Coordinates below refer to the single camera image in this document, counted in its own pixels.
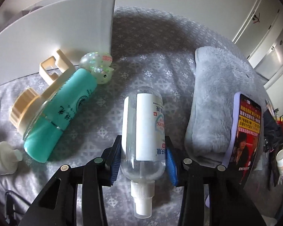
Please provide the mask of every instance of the teal tube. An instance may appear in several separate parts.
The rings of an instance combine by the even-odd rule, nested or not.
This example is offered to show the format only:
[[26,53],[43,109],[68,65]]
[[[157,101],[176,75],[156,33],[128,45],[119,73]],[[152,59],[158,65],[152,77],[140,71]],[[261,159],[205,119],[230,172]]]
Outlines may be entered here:
[[78,69],[46,104],[28,133],[24,149],[34,160],[44,163],[59,138],[82,105],[97,87],[97,80]]

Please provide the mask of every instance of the snowflake pattern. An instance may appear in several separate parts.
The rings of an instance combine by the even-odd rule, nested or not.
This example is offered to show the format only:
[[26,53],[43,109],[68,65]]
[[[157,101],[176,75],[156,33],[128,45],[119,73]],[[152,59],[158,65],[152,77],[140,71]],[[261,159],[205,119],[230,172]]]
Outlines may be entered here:
[[[115,69],[112,79],[107,84],[98,85],[84,102],[52,151],[50,161],[44,164],[26,154],[21,136],[7,123],[8,109],[27,86],[41,93],[47,84],[39,74],[33,74],[1,85],[0,129],[4,127],[5,131],[1,134],[0,130],[0,141],[7,140],[15,149],[21,150],[24,165],[19,165],[14,175],[0,176],[0,193],[4,194],[8,187],[33,201],[61,165],[82,166],[101,156],[105,148],[111,147],[116,135],[121,134],[124,98],[138,86],[150,86],[161,93],[166,135],[174,144],[182,144],[185,135],[182,127],[188,124],[194,91],[195,49],[208,45],[227,48],[246,62],[231,41],[198,23],[154,9],[116,7],[111,42],[111,67]],[[155,186],[164,188],[164,192],[155,193],[154,199],[158,203],[153,207],[152,217],[138,220],[133,214],[130,180],[120,171],[114,185],[103,188],[108,224],[177,225],[182,191],[165,186],[167,180],[165,173],[155,182]],[[82,207],[81,194],[82,191],[78,191],[78,212]],[[81,212],[77,217],[80,226]]]

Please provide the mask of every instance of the blue gripper pad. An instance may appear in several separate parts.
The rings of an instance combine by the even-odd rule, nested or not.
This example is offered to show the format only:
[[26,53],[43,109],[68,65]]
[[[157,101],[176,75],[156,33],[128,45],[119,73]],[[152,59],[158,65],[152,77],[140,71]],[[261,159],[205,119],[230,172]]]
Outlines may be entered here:
[[174,158],[170,152],[170,150],[166,149],[166,167],[169,174],[169,179],[173,186],[177,186],[178,184],[178,177],[177,177],[177,169],[176,164],[174,162]]
[[116,156],[114,157],[114,160],[111,164],[111,168],[110,168],[111,169],[111,178],[110,178],[111,184],[113,184],[117,179],[120,165],[121,165],[121,145],[118,146]]

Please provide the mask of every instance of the teal squeeze bottle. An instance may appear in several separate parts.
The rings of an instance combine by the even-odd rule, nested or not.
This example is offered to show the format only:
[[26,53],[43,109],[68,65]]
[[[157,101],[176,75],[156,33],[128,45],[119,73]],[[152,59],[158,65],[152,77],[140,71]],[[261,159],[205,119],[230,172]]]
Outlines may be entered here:
[[[34,160],[44,163],[71,119],[97,86],[85,69],[73,64],[58,50],[57,56],[40,64],[40,75],[50,85],[42,95],[26,89],[16,100],[10,121],[23,135],[24,149]],[[62,74],[48,75],[45,68],[55,64]]]

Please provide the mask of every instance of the white bottle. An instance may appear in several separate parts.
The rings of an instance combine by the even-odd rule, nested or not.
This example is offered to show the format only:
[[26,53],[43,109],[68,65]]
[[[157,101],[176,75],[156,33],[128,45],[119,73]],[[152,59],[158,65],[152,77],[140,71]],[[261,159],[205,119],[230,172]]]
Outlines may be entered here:
[[13,149],[7,142],[0,142],[0,175],[12,174],[18,168],[18,162],[22,161],[22,153]]
[[121,157],[137,218],[152,215],[154,180],[165,171],[165,152],[162,97],[150,87],[138,87],[124,101]]

